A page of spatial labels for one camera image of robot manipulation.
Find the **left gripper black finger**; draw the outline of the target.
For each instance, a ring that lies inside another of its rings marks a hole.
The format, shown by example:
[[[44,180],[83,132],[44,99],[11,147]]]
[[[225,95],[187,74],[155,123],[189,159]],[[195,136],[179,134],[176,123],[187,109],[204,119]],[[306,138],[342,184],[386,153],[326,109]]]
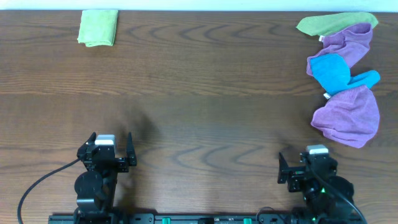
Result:
[[[136,153],[132,141],[132,134],[131,132],[127,135],[127,143],[126,143],[126,155],[128,159],[129,166],[137,166],[137,158]]]
[[[78,148],[77,154],[76,154],[77,158],[79,158],[79,159],[84,158],[89,147],[95,143],[95,139],[96,139],[96,133],[93,132],[90,135],[90,137]]]

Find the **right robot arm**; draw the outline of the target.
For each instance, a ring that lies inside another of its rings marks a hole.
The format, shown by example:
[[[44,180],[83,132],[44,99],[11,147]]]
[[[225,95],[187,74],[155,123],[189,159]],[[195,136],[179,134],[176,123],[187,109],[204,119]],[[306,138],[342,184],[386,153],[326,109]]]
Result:
[[[337,175],[338,162],[329,153],[303,152],[303,166],[291,167],[279,153],[278,184],[287,184],[290,193],[303,195],[307,211],[315,223],[349,223],[353,214],[354,187]]]

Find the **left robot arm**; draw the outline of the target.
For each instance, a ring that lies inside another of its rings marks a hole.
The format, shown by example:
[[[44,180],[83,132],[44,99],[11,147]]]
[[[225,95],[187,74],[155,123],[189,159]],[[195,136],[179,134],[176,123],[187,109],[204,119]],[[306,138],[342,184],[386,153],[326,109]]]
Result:
[[[116,157],[116,140],[113,134],[92,133],[82,144],[77,157],[86,172],[75,181],[76,203],[74,223],[128,223],[125,212],[113,206],[119,173],[129,172],[137,165],[132,134],[127,135],[126,156]]]

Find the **bright green cloth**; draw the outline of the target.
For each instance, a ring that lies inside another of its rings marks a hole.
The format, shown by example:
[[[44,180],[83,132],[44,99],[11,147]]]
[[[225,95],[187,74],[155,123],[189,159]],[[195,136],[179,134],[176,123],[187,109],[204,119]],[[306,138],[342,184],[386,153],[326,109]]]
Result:
[[[113,46],[118,10],[85,10],[81,14],[77,41],[86,47]]]

